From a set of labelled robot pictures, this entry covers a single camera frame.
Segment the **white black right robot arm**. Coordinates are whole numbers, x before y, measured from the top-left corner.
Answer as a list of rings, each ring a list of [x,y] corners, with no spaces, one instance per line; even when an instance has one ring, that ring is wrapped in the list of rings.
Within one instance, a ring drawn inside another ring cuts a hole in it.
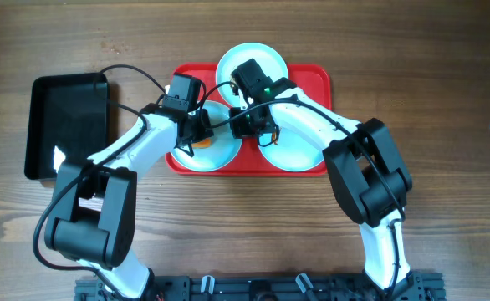
[[[385,124],[337,115],[293,81],[272,80],[254,59],[238,65],[231,77],[248,104],[233,116],[232,129],[246,135],[288,128],[322,152],[336,201],[360,227],[365,273],[393,294],[410,271],[401,225],[412,179]]]

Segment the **light blue plate back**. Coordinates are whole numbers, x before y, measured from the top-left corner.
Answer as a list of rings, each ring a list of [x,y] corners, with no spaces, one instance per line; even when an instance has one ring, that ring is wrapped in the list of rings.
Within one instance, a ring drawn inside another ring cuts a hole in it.
[[[262,43],[242,43],[228,50],[220,59],[216,84],[232,81],[231,73],[249,59],[254,59],[273,81],[289,77],[288,66],[275,49]]]

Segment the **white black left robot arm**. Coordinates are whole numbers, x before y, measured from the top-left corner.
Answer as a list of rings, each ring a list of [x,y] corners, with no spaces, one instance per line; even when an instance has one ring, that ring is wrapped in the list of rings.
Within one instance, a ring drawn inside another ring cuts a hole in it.
[[[109,147],[58,170],[52,201],[33,235],[35,257],[46,267],[39,241],[73,261],[71,271],[90,271],[102,282],[97,294],[118,300],[162,300],[153,271],[131,249],[137,183],[165,154],[193,156],[193,146],[213,135],[207,111],[197,103],[205,85],[174,74],[170,88],[137,112],[135,126]]]

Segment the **orange sponge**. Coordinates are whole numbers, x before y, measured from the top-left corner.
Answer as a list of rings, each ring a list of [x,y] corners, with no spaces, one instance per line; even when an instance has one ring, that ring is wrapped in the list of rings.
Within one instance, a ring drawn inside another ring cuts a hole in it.
[[[206,149],[206,148],[210,147],[211,144],[212,144],[212,140],[211,139],[205,139],[205,140],[202,140],[202,141],[193,143],[192,144],[192,147],[194,149]]]

